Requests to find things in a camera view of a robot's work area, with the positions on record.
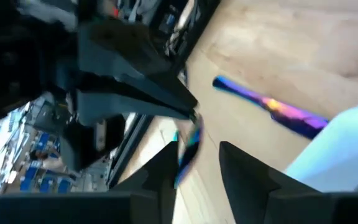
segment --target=wooden floor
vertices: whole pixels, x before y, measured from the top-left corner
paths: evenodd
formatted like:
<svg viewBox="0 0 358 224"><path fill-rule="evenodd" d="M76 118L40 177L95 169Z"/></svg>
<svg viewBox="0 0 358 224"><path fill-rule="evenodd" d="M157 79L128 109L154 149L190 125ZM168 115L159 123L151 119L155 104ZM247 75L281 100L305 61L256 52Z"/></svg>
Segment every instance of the wooden floor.
<svg viewBox="0 0 358 224"><path fill-rule="evenodd" d="M174 223L235 223L218 161L229 141L270 166L285 168L308 140L274 123L258 107L212 88L216 75L329 119L358 105L358 0L222 0L188 59L190 90L206 134L180 186ZM122 176L172 138L156 119Z"/></svg>

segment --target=light wooden floor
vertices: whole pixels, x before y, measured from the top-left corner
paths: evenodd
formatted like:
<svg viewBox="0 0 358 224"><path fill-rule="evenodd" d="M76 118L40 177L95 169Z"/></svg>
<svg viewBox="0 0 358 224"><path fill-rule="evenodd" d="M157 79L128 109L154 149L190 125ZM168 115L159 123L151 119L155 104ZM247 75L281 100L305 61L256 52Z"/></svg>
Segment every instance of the light wooden floor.
<svg viewBox="0 0 358 224"><path fill-rule="evenodd" d="M223 0L188 59L188 70L206 134L178 191L173 222L234 223L221 180L219 142L229 141L278 170L309 142L258 107L214 90L213 78L227 75L329 119L358 105L358 0ZM172 122L156 119L122 179L174 131Z"/></svg>

